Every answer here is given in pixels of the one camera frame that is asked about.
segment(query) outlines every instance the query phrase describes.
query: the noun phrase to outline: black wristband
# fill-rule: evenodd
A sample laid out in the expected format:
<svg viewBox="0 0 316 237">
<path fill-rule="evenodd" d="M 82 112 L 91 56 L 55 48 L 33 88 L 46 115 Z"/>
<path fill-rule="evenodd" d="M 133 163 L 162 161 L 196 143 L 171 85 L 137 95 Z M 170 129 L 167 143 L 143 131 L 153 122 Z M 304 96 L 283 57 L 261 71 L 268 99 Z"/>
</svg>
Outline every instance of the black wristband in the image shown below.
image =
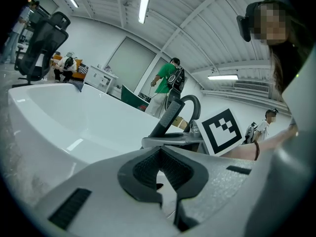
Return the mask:
<svg viewBox="0 0 316 237">
<path fill-rule="evenodd" d="M 257 160 L 258 156 L 260 154 L 259 144 L 256 140 L 254 140 L 253 143 L 256 145 L 256 158 L 255 158 L 255 160 Z"/>
</svg>

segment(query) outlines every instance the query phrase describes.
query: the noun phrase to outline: gray glossy floor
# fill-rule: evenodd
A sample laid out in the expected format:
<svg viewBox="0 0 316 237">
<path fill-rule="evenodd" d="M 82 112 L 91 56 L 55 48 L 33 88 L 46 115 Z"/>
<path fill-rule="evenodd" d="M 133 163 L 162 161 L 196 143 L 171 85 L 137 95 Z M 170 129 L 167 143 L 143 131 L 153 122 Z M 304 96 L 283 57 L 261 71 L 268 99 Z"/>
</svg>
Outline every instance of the gray glossy floor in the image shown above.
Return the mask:
<svg viewBox="0 0 316 237">
<path fill-rule="evenodd" d="M 29 205 L 34 205 L 45 193 L 45 184 L 37 178 L 32 179 L 31 187 L 25 187 L 23 176 L 31 166 L 24 166 L 23 157 L 15 143 L 8 112 L 8 90 L 13 84 L 26 83 L 19 80 L 22 76 L 14 70 L 13 64 L 0 64 L 0 163 L 1 174 L 12 193 Z M 53 80 L 41 80 L 32 84 L 54 83 Z"/>
</svg>

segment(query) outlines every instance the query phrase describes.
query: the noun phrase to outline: black office chair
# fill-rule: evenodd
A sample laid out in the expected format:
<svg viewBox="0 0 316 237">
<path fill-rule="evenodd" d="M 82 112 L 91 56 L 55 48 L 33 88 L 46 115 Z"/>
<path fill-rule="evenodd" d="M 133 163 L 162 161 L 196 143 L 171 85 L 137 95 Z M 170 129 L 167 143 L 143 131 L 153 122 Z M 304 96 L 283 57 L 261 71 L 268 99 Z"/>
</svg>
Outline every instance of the black office chair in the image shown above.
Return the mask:
<svg viewBox="0 0 316 237">
<path fill-rule="evenodd" d="M 40 20 L 30 39 L 29 47 L 22 59 L 19 59 L 23 46 L 18 46 L 14 69 L 27 80 L 24 84 L 15 84 L 12 88 L 31 85 L 31 81 L 41 80 L 49 72 L 49 62 L 54 52 L 66 41 L 65 28 L 70 20 L 61 12 L 56 12 L 49 19 Z"/>
</svg>

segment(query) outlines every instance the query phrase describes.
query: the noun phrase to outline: corrugated white ceiling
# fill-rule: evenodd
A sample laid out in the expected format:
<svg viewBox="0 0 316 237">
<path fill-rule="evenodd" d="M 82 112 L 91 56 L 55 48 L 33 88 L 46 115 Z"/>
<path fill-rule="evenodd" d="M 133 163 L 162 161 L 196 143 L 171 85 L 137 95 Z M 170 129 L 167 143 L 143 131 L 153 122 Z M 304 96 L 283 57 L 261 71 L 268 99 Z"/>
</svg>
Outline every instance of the corrugated white ceiling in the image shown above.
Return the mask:
<svg viewBox="0 0 316 237">
<path fill-rule="evenodd" d="M 150 0 L 144 25 L 138 23 L 140 0 L 76 1 L 79 8 L 70 4 L 74 16 L 110 23 L 143 37 L 178 57 L 206 90 L 233 90 L 232 82 L 210 81 L 207 76 L 237 74 L 247 83 L 268 85 L 267 97 L 279 98 L 268 49 L 258 41 L 245 42 L 236 21 L 249 3 L 259 0 Z"/>
</svg>

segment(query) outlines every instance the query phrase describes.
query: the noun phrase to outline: woman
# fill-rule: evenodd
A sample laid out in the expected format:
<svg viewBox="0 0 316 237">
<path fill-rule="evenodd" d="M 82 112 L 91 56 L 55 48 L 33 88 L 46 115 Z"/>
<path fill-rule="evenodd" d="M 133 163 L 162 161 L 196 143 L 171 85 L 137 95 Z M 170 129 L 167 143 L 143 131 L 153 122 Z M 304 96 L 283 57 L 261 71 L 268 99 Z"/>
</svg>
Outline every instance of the woman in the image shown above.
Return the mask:
<svg viewBox="0 0 316 237">
<path fill-rule="evenodd" d="M 247 7 L 246 16 L 237 17 L 240 32 L 246 41 L 250 34 L 268 45 L 274 67 L 276 88 L 282 94 L 306 61 L 314 40 L 296 11 L 280 0 L 264 0 Z M 259 152 L 274 149 L 297 133 L 292 119 L 290 126 L 262 142 L 240 145 L 223 155 L 229 158 L 257 159 Z"/>
<path fill-rule="evenodd" d="M 56 65 L 54 69 L 55 81 L 60 81 L 60 75 L 64 75 L 63 82 L 69 82 L 73 73 L 77 71 L 77 64 L 71 57 L 63 57 Z"/>
</svg>

